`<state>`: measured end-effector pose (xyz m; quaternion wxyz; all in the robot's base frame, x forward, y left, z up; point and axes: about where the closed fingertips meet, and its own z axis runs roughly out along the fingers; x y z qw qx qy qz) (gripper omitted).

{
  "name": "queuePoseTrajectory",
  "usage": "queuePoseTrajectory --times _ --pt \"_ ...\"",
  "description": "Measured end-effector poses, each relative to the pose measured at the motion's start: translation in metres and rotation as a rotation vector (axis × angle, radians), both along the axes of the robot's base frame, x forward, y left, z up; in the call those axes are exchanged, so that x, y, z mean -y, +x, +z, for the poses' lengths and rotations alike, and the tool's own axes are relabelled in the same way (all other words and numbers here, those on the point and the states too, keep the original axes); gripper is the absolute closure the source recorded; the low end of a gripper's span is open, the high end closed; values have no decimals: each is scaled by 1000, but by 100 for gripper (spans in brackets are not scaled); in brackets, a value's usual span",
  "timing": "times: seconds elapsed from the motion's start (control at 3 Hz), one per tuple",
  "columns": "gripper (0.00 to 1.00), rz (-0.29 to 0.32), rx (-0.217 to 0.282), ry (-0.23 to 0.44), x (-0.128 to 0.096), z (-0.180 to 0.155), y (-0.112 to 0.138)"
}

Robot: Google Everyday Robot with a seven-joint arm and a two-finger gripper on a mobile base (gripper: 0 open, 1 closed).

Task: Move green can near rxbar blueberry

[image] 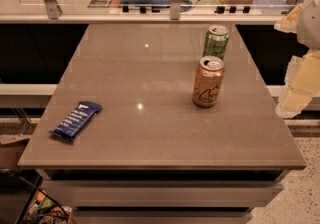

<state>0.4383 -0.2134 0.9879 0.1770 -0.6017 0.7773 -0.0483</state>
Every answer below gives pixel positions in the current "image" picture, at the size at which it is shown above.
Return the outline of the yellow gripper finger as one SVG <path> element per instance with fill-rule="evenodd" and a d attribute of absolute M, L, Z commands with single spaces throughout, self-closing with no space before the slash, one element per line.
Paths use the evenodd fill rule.
<path fill-rule="evenodd" d="M 276 113 L 281 118 L 293 118 L 320 92 L 320 50 L 310 49 L 303 57 L 293 56 L 284 81 Z"/>
<path fill-rule="evenodd" d="M 298 21 L 301 8 L 301 4 L 296 5 L 284 18 L 274 25 L 274 29 L 284 33 L 297 34 L 299 32 Z"/>

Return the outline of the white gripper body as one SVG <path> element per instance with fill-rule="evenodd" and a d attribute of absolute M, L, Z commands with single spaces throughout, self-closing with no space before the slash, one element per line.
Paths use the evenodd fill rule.
<path fill-rule="evenodd" d="M 298 15 L 297 39 L 310 49 L 320 49 L 320 0 L 304 0 Z"/>

